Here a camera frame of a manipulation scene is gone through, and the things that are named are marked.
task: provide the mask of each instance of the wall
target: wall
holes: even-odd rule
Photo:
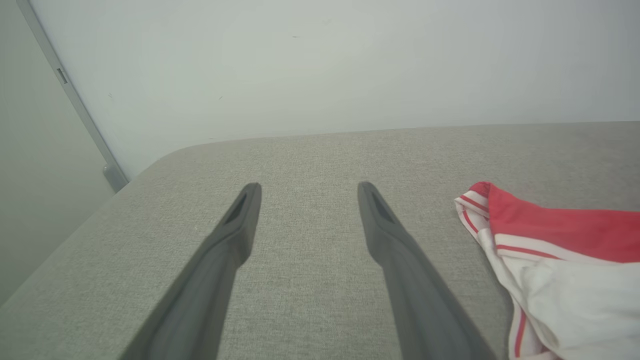
[[[113,191],[14,0],[0,0],[0,304]]]
[[[634,0],[32,0],[125,173],[221,140],[637,120]]]

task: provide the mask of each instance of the gray fabric surface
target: gray fabric surface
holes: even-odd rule
[[[499,357],[511,305],[453,198],[640,210],[640,123],[472,126],[212,143],[167,155],[0,308],[2,359],[116,359],[244,184],[262,184],[219,359],[399,359],[356,185],[374,183]]]

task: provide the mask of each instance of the gray metal frame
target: gray metal frame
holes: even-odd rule
[[[44,32],[44,29],[42,28],[42,25],[40,24],[35,11],[33,11],[31,1],[17,0],[16,2],[20,10],[22,11],[25,20],[27,20],[27,24],[31,28],[33,36],[35,36],[36,41],[40,45],[44,56],[47,58],[49,65],[51,65],[51,69],[58,77],[58,81],[60,81],[62,89],[64,89],[67,97],[69,98],[69,101],[71,101],[71,105],[73,105],[76,109],[76,112],[78,116],[80,116],[80,120],[82,120],[84,127],[89,132],[89,135],[95,142],[95,145],[98,147],[98,150],[102,154],[102,157],[107,162],[107,165],[105,165],[105,167],[102,169],[104,177],[106,177],[107,181],[109,181],[109,184],[111,185],[113,191],[120,191],[120,189],[122,189],[127,183],[129,183],[129,180],[125,176],[124,172],[122,172],[122,169],[118,165],[116,159],[113,157],[111,150],[109,150],[107,143],[104,142],[100,131],[95,126],[91,115],[89,115],[89,112],[84,107],[84,104],[80,99],[78,92],[76,92],[76,89],[71,83],[71,80],[69,80],[69,76],[65,72],[65,68],[62,66],[62,63],[60,62],[56,51],[53,49],[53,46],[51,45],[47,34]]]

